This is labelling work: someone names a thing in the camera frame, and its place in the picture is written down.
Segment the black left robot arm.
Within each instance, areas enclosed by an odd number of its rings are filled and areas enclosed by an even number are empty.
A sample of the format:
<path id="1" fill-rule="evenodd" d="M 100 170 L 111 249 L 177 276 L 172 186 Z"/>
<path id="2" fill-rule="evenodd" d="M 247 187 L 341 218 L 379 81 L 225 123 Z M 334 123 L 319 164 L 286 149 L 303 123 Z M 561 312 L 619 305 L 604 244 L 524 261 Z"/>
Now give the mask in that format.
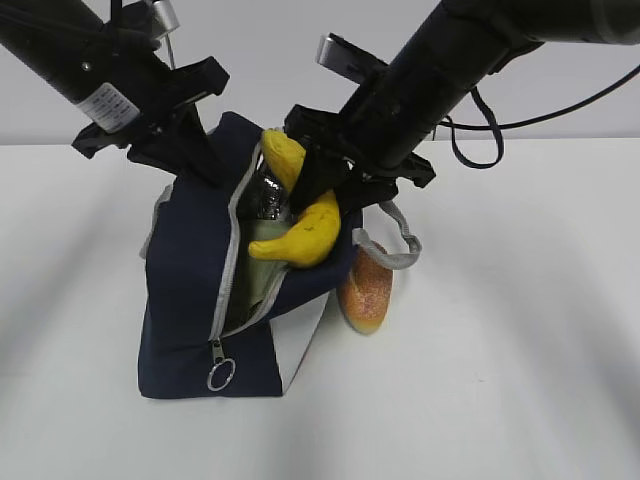
<path id="1" fill-rule="evenodd" d="M 90 119 L 72 142 L 87 158 L 115 146 L 127 158 L 220 185 L 225 167 L 196 107 L 223 93 L 213 57 L 182 67 L 157 54 L 178 27 L 167 1 L 110 4 L 103 21 L 83 1 L 4 1 L 1 44 Z"/>

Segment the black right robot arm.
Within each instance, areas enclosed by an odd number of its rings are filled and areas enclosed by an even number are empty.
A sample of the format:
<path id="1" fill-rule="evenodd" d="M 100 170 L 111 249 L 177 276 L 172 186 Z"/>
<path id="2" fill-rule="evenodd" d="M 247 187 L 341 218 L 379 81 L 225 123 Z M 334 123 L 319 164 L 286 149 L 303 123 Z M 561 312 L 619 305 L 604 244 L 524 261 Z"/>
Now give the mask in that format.
<path id="1" fill-rule="evenodd" d="M 297 105 L 286 117 L 306 152 L 291 208 L 330 190 L 349 212 L 394 198 L 398 179 L 424 187 L 435 173 L 416 147 L 483 78 L 549 42 L 638 41 L 635 1 L 442 1 L 390 62 L 327 34 L 318 64 L 356 89 L 336 113 Z"/>

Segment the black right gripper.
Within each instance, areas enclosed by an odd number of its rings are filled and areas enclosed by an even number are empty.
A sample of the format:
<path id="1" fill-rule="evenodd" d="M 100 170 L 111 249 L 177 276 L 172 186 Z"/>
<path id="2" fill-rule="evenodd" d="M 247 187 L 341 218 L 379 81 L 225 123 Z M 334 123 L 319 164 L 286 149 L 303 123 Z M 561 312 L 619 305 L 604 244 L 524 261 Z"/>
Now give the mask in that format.
<path id="1" fill-rule="evenodd" d="M 334 190 L 340 212 L 350 213 L 393 200 L 397 179 L 423 188 L 435 178 L 431 163 L 411 148 L 388 148 L 374 134 L 352 131 L 338 113 L 297 104 L 284 120 L 284 131 L 306 150 L 289 194 L 291 209 L 306 209 Z"/>

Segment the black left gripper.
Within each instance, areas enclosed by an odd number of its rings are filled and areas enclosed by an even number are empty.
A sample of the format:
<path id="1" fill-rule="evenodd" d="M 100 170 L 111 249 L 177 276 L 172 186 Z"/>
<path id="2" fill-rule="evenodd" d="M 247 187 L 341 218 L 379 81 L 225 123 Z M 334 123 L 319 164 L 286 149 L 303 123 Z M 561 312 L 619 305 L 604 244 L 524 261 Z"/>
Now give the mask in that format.
<path id="1" fill-rule="evenodd" d="M 127 159 L 221 187 L 228 169 L 203 128 L 196 103 L 223 93 L 227 71 L 209 56 L 171 69 L 157 57 L 100 85 L 78 107 L 91 119 L 72 142 L 87 158 L 114 146 Z"/>

